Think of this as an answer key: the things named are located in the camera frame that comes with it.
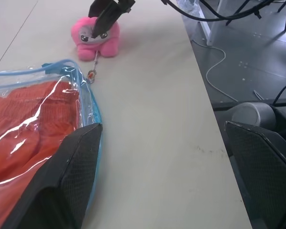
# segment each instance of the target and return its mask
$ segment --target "pink plush toy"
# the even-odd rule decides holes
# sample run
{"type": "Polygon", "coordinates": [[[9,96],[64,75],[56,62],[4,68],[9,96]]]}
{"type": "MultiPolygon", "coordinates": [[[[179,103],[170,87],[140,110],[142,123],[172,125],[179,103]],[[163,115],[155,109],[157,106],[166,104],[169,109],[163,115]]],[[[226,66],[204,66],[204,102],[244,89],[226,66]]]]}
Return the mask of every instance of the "pink plush toy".
{"type": "Polygon", "coordinates": [[[71,36],[77,46],[77,54],[82,61],[91,61],[95,52],[100,51],[104,57],[113,57],[118,54],[120,27],[116,22],[106,33],[92,38],[92,31],[96,17],[84,17],[78,20],[71,29],[71,36]]]}

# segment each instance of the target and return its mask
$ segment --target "black cable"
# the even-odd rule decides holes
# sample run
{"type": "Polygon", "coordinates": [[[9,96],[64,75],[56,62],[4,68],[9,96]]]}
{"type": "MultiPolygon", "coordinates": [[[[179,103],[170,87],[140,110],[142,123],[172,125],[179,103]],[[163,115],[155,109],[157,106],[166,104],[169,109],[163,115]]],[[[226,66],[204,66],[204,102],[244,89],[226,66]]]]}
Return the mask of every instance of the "black cable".
{"type": "Polygon", "coordinates": [[[276,96],[275,100],[272,103],[272,106],[274,106],[276,104],[276,102],[278,101],[279,97],[281,96],[281,94],[283,93],[283,91],[286,89],[286,86],[283,87],[283,89],[280,91],[280,93],[276,96]]]}
{"type": "Polygon", "coordinates": [[[271,2],[273,2],[274,0],[264,0],[263,2],[257,4],[256,6],[254,6],[253,8],[249,9],[249,10],[245,10],[241,13],[232,15],[232,16],[228,16],[228,17],[224,17],[220,14],[218,14],[207,2],[205,2],[204,0],[200,0],[202,2],[202,4],[204,4],[215,16],[220,17],[220,18],[214,18],[214,19],[208,19],[208,18],[199,18],[199,17],[195,17],[193,15],[190,15],[186,12],[184,12],[182,9],[178,8],[175,4],[173,4],[170,0],[161,0],[165,5],[168,4],[169,6],[171,6],[174,10],[176,10],[177,12],[179,12],[180,14],[193,19],[193,20],[197,20],[197,21],[223,21],[223,20],[236,20],[236,19],[240,19],[240,18],[244,18],[250,14],[256,13],[258,10],[260,10],[261,8],[265,7],[266,5],[269,5],[271,2]]]}

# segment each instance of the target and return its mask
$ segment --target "gray floor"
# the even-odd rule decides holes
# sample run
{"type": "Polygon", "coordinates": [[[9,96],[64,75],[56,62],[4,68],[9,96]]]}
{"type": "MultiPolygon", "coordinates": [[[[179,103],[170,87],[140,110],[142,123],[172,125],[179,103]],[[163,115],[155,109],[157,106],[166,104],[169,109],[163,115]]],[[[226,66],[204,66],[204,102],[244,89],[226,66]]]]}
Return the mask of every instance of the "gray floor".
{"type": "MultiPolygon", "coordinates": [[[[218,2],[219,0],[208,0],[215,9],[218,2]]],[[[242,2],[243,0],[228,0],[222,14],[233,14],[242,2]]],[[[257,3],[252,0],[245,9],[257,3]]],[[[274,99],[286,85],[286,33],[281,33],[285,26],[286,7],[277,13],[280,6],[281,3],[272,3],[262,9],[260,20],[255,15],[250,15],[232,21],[229,26],[225,26],[225,22],[220,22],[214,47],[224,50],[226,59],[210,71],[209,80],[239,101],[256,100],[253,90],[258,91],[265,99],[274,99]]],[[[203,11],[206,17],[212,17],[204,8],[203,11]]],[[[184,22],[189,38],[205,45],[200,24],[188,18],[184,18],[184,22]]],[[[192,47],[205,80],[207,70],[220,61],[223,54],[194,43],[192,47]]],[[[206,81],[205,86],[212,102],[231,101],[206,81]]]]}

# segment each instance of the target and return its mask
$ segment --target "orange towel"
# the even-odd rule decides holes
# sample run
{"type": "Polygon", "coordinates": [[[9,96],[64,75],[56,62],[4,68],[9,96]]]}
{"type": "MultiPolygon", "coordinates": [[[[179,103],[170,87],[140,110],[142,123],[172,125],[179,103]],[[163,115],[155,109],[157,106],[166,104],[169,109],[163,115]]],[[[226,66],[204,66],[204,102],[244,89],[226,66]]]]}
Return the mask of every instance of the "orange towel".
{"type": "Polygon", "coordinates": [[[78,99],[69,82],[36,84],[0,97],[0,226],[36,171],[78,128],[78,99]]]}

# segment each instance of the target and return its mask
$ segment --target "white table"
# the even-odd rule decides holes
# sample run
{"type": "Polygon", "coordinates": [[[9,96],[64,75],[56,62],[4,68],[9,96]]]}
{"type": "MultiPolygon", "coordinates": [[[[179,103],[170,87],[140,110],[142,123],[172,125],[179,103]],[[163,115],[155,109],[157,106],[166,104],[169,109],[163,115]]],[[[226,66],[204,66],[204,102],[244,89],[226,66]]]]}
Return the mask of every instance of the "white table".
{"type": "MultiPolygon", "coordinates": [[[[90,4],[39,0],[0,70],[76,60],[70,27],[90,4]]],[[[138,0],[119,23],[120,54],[99,60],[92,85],[104,145],[83,228],[250,229],[181,16],[138,0]]]]}

